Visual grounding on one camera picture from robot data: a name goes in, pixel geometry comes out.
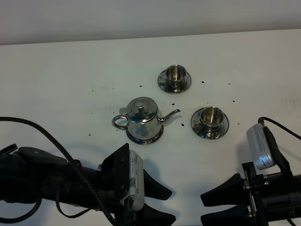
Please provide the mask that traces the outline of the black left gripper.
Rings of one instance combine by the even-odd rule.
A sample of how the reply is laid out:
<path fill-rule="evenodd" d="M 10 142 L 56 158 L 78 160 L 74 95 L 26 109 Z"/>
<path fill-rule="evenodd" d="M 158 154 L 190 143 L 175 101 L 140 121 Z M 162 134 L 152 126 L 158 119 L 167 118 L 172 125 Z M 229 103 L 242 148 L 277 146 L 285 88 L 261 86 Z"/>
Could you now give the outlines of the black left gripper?
<path fill-rule="evenodd" d="M 107 157 L 101 165 L 102 196 L 100 208 L 114 226 L 130 226 L 132 224 L 132 197 L 130 191 L 130 151 L 129 144 Z M 144 176 L 144 195 L 157 200 L 167 200 L 172 191 L 155 179 L 146 170 Z M 171 226 L 176 221 L 172 214 L 161 212 L 145 204 L 141 212 L 142 226 Z"/>

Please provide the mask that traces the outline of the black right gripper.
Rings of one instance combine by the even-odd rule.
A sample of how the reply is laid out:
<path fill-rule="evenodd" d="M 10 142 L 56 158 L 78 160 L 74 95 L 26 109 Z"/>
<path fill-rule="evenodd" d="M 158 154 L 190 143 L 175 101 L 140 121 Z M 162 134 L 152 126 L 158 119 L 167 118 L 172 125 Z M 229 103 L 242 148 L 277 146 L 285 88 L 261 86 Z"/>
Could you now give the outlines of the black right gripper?
<path fill-rule="evenodd" d="M 268 226 L 262 201 L 262 189 L 266 181 L 257 175 L 253 162 L 242 164 L 246 184 L 239 173 L 220 186 L 200 196 L 206 207 L 236 205 L 227 210 L 201 216 L 203 226 Z"/>

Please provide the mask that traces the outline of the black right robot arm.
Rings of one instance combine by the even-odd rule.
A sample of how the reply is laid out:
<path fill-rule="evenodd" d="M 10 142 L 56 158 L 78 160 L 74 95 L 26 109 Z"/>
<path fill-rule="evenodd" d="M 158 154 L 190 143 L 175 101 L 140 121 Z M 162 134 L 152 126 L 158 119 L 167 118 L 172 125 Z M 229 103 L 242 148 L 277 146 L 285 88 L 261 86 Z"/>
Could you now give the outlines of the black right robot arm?
<path fill-rule="evenodd" d="M 254 164 L 244 163 L 245 177 L 236 173 L 220 186 L 202 194 L 206 207 L 232 205 L 227 210 L 201 216 L 204 226 L 267 226 L 269 222 L 301 216 L 301 177 L 257 174 Z"/>

